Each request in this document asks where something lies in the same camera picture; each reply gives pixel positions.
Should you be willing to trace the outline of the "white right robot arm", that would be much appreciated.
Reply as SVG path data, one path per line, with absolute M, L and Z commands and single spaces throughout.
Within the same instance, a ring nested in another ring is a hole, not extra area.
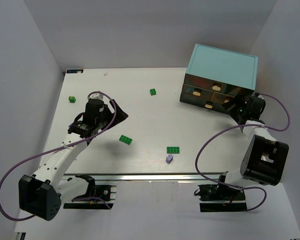
M 249 98 L 237 95 L 222 105 L 250 143 L 240 167 L 222 174 L 220 182 L 245 188 L 254 184 L 276 186 L 281 181 L 289 146 L 272 137 L 270 128 L 260 120 L 265 106 L 258 93 Z

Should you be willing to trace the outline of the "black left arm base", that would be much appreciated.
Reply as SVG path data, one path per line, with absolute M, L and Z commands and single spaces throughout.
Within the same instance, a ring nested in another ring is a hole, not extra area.
M 70 201 L 63 205 L 64 209 L 72 210 L 110 210 L 116 199 L 117 186 L 111 184 L 96 184 L 88 193 L 77 198 L 86 200 Z

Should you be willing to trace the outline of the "green long lego brick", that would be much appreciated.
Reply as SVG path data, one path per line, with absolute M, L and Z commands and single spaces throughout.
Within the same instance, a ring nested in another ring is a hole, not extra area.
M 166 153 L 167 154 L 179 154 L 180 148 L 178 146 L 167 146 Z

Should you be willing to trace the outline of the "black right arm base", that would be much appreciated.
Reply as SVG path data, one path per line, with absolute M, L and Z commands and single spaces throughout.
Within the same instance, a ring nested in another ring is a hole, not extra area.
M 225 185 L 198 185 L 194 196 L 199 197 L 201 213 L 245 212 L 248 209 L 245 193 Z

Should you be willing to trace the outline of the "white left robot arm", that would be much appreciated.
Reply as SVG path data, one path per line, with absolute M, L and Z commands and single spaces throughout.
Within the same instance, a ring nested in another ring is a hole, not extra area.
M 85 111 L 78 114 L 69 126 L 61 150 L 56 150 L 50 159 L 31 176 L 24 175 L 18 182 L 19 207 L 46 221 L 52 220 L 64 203 L 74 199 L 96 197 L 95 180 L 86 174 L 61 179 L 79 154 L 92 141 L 92 136 L 108 130 L 128 118 L 115 100 L 109 103 L 101 99 L 89 99 Z

